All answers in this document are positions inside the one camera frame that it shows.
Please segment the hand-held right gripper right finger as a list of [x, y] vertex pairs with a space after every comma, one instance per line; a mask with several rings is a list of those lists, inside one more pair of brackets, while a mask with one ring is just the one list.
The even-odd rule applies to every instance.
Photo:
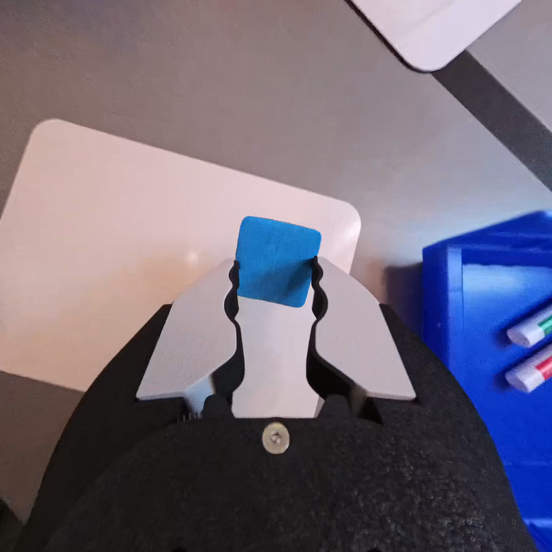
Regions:
[[354, 411], [371, 399], [412, 402], [410, 381], [380, 302], [323, 257], [312, 259], [312, 311], [307, 382], [320, 401], [345, 398]]

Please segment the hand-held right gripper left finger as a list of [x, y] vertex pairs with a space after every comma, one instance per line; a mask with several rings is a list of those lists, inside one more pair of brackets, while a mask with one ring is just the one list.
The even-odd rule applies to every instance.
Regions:
[[238, 314], [239, 264], [226, 259], [170, 307], [142, 381], [139, 401], [181, 398], [203, 409], [211, 395], [229, 403], [245, 375]]

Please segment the blue plastic bin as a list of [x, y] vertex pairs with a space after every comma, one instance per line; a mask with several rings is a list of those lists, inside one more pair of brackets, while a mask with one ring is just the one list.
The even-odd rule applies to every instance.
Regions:
[[509, 369], [551, 344], [513, 344], [507, 330], [551, 306], [551, 211], [535, 211], [423, 250], [425, 343], [487, 425], [522, 518], [551, 551], [551, 379], [515, 390]]

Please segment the blue whiteboard eraser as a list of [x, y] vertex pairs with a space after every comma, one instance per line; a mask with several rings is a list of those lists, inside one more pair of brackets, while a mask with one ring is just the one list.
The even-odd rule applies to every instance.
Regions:
[[300, 308], [311, 285], [311, 261], [321, 233], [308, 227], [256, 216], [239, 227], [236, 261], [239, 297]]

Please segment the white whiteboard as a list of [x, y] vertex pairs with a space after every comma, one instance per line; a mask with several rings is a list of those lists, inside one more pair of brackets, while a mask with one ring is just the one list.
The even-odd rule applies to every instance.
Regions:
[[349, 203], [61, 120], [31, 133], [1, 216], [1, 371], [86, 391], [256, 216], [315, 229], [349, 273]]

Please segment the red dry erase marker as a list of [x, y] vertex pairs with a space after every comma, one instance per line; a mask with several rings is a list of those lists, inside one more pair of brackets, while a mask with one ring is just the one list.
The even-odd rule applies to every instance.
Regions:
[[551, 379], [551, 344], [508, 370], [505, 379], [512, 388], [526, 394]]

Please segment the green dry erase marker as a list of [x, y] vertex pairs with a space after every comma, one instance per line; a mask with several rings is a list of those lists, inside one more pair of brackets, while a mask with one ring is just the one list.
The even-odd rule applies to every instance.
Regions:
[[551, 334], [551, 307], [542, 308], [518, 324], [508, 328], [506, 335], [511, 343], [531, 348]]

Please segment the white stand with base plate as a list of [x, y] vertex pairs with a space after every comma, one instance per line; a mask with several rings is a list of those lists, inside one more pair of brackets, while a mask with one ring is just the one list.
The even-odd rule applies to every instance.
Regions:
[[442, 69], [521, 1], [352, 1], [410, 67]]

